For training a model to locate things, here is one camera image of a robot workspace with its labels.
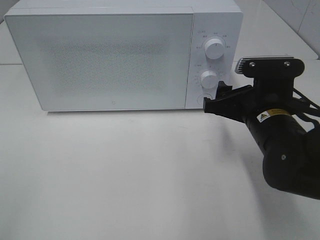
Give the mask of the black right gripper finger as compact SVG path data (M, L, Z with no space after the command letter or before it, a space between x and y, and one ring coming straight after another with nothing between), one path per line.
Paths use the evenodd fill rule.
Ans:
M227 85L224 81L220 80L217 85L215 99L223 98L233 90L232 85Z

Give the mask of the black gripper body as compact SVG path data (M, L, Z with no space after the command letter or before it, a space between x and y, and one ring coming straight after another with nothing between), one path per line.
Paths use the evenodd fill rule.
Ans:
M290 103L294 78L255 78L241 88L239 119L246 125L297 125Z

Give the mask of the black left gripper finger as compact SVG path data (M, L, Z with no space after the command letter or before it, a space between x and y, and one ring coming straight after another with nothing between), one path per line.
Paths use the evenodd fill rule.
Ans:
M243 123L243 107L242 101L247 94L252 91L251 85L245 85L243 87L232 89L232 91L218 99L204 98L203 99L203 111L208 114L215 114L230 120L234 120Z

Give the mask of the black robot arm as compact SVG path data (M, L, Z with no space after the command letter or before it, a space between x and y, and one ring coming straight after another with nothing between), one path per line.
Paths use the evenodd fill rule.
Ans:
M237 89L218 83L205 113L244 123L263 154L266 183L277 190L320 197L320 124L307 116L310 102L295 98L293 80L255 79Z

